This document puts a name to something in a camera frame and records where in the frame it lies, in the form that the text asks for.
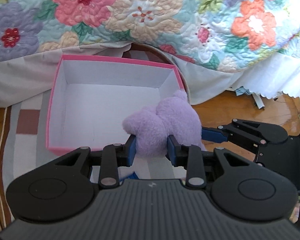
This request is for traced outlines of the purple plush toy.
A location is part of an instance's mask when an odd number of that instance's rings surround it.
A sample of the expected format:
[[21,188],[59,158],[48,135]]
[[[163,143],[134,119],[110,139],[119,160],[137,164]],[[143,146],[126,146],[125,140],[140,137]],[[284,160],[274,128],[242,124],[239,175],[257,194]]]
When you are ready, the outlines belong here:
[[123,120],[122,127],[126,133],[136,136],[136,156],[139,158],[164,157],[170,135],[179,144],[206,150],[202,143],[200,118],[189,104],[184,90],[177,90],[157,105],[131,114]]

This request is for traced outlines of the pink cardboard box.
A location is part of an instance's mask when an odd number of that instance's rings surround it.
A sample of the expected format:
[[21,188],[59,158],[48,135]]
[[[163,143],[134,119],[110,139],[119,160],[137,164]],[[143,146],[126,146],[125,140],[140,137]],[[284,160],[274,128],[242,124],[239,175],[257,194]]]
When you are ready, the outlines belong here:
[[176,66],[96,55],[63,55],[51,90],[46,148],[63,155],[124,143],[123,120],[184,85]]

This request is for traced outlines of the striped checked rug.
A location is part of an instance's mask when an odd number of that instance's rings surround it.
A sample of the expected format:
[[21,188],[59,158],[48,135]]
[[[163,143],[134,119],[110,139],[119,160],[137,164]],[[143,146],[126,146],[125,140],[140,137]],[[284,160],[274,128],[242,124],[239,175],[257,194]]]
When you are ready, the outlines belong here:
[[50,91],[0,108],[0,231],[13,220],[6,189],[17,177],[56,158],[45,147]]

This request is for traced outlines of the floral quilted bedspread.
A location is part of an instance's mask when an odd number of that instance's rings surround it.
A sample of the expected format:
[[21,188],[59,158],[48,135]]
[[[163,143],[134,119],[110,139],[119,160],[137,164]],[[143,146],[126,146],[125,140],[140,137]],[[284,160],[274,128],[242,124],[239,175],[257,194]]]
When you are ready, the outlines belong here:
[[0,0],[0,62],[135,42],[230,73],[298,35],[300,0]]

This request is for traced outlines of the white bed skirt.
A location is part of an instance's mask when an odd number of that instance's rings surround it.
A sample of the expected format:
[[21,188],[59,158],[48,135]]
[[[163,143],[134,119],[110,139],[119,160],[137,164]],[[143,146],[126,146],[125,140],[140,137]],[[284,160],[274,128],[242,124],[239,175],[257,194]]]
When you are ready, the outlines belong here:
[[[130,43],[102,43],[61,48],[0,62],[0,107],[8,107],[52,88],[58,61],[63,54],[106,55],[118,59]],[[228,88],[244,87],[271,99],[278,92],[300,97],[300,59],[275,53],[241,72],[227,73],[232,63],[222,61],[221,71],[162,54],[181,71],[194,105],[205,102]]]

